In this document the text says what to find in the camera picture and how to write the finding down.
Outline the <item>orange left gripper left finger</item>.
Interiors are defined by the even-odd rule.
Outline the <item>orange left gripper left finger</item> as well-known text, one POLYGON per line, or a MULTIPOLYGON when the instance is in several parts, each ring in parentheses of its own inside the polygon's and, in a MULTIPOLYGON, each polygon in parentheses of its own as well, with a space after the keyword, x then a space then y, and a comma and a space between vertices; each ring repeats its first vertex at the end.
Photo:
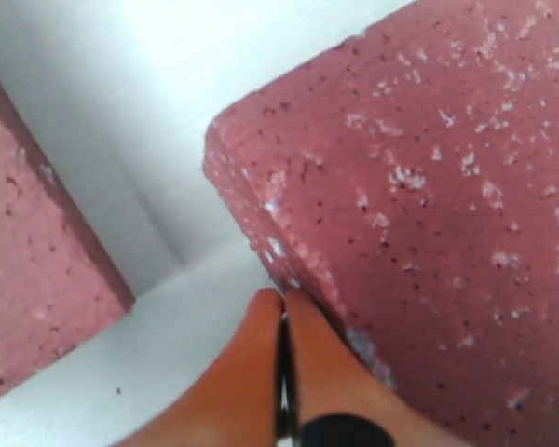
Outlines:
POLYGON ((283 300, 261 289, 207 370, 163 413, 119 446, 275 446, 283 300))

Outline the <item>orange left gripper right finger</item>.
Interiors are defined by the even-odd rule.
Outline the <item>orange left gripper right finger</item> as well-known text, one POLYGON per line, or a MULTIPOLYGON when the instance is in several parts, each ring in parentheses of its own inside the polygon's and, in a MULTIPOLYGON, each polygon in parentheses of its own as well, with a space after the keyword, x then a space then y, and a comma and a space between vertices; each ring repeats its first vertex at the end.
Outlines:
POLYGON ((313 298, 285 293, 286 386, 296 446, 466 446, 379 384, 313 298))

